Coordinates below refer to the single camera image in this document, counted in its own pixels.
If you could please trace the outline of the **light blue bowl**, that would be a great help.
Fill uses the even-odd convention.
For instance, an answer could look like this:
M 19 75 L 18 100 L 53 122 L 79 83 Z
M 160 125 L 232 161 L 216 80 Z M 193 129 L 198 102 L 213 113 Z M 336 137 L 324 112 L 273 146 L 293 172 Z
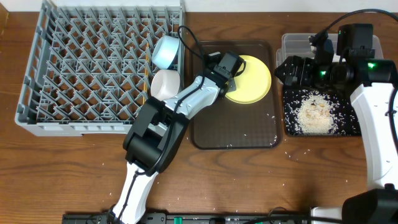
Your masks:
M 161 70 L 168 69 L 178 54 L 179 44 L 178 38 L 168 35 L 161 37 L 152 54 L 152 62 L 155 66 Z

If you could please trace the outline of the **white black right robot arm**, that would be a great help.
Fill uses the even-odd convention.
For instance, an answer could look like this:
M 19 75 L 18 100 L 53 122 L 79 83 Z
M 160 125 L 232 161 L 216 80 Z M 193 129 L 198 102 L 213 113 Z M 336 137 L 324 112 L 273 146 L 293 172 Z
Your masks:
M 315 207 L 309 223 L 397 223 L 397 69 L 392 60 L 346 58 L 319 65 L 289 56 L 274 72 L 285 86 L 334 87 L 349 98 L 363 139 L 368 189 L 341 207 Z

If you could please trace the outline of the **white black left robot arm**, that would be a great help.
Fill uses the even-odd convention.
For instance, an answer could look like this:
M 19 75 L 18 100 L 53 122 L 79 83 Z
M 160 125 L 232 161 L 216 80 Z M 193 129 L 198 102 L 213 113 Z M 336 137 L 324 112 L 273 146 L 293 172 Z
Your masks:
M 108 223 L 137 223 L 143 217 L 155 178 L 174 159 L 190 120 L 235 89 L 234 75 L 206 69 L 177 95 L 163 101 L 151 97 L 144 103 L 123 142 L 127 175 Z

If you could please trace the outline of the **yellow round plate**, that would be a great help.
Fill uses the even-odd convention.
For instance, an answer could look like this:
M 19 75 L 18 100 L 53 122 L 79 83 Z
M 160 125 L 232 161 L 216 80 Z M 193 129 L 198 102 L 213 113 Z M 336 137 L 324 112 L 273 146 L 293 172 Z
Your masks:
M 265 63 L 250 55 L 240 55 L 246 62 L 241 65 L 239 76 L 234 77 L 236 89 L 226 94 L 234 103 L 251 104 L 264 98 L 271 89 L 271 73 Z

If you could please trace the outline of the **white pink bowl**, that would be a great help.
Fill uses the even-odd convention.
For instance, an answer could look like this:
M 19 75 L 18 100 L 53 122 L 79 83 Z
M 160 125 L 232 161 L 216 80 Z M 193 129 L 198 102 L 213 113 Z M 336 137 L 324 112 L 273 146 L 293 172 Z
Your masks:
M 177 95 L 180 91 L 180 74 L 175 70 L 159 70 L 152 79 L 150 93 L 163 101 Z

